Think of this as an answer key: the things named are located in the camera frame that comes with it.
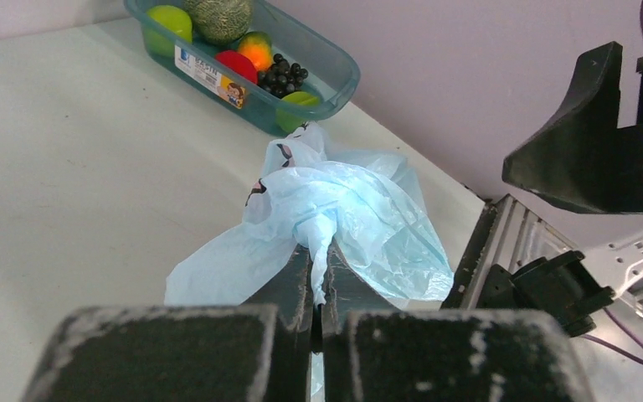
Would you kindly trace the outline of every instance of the transparent blue bin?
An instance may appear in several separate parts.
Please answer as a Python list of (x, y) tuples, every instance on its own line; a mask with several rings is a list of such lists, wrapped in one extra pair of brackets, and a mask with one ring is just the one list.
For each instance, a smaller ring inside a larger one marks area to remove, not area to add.
[(175, 65), (174, 57), (161, 56), (147, 49), (152, 59), (260, 130), (278, 137), (286, 135), (275, 122), (278, 110), (304, 121), (320, 121), (334, 116), (351, 99), (361, 79), (356, 62), (348, 53), (279, 8), (264, 0), (255, 0), (254, 3), (250, 30), (268, 33), (272, 38), (273, 53), (281, 53), (290, 63), (299, 63), (309, 71), (309, 77), (301, 90), (318, 96), (321, 100), (318, 105), (299, 106), (284, 102), (213, 58), (219, 52), (235, 49), (237, 43), (226, 47), (213, 46), (204, 42), (194, 29), (193, 43), (189, 44), (147, 15), (147, 10), (157, 5), (183, 8), (183, 0), (124, 0), (127, 11), (141, 23), (142, 35), (152, 32), (160, 34), (186, 53), (210, 64), (222, 75), (244, 87), (248, 95), (242, 108), (238, 109), (181, 71)]

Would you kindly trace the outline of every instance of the plastic bag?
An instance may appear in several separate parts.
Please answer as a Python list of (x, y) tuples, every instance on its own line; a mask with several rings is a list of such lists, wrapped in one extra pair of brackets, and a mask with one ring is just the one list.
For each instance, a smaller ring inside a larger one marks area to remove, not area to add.
[(332, 239), (383, 296), (447, 296), (452, 271), (405, 157), (343, 150), (316, 123), (305, 123), (270, 143), (261, 177), (242, 224), (174, 268), (165, 304), (240, 304), (281, 270), (297, 243), (310, 249), (312, 289), (322, 304)]

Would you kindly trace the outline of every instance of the white wall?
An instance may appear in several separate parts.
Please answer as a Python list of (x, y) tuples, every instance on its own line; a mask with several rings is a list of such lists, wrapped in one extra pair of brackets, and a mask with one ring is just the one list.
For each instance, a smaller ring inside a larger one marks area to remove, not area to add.
[[(503, 158), (555, 112), (585, 50), (625, 46), (620, 124), (633, 124), (639, 0), (271, 1), (357, 60), (355, 103), (479, 194), (513, 192), (583, 247), (643, 228), (643, 217), (566, 213), (501, 181)], [(0, 38), (124, 15), (121, 0), (0, 0)]]

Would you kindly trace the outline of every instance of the white table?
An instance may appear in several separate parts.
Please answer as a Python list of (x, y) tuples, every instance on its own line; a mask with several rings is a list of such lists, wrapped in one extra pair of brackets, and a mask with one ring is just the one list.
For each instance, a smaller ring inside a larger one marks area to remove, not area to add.
[[(354, 105), (323, 125), (409, 156), (456, 266), (482, 201)], [(75, 308), (161, 303), (240, 222), (271, 139), (150, 60), (131, 19), (0, 41), (0, 401)]]

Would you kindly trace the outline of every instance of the cantaloupe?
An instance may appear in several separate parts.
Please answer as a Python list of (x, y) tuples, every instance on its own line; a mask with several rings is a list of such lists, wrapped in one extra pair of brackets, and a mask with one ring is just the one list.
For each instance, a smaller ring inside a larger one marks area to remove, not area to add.
[(183, 0), (183, 9), (203, 39), (218, 46), (239, 39), (253, 20), (253, 0)]

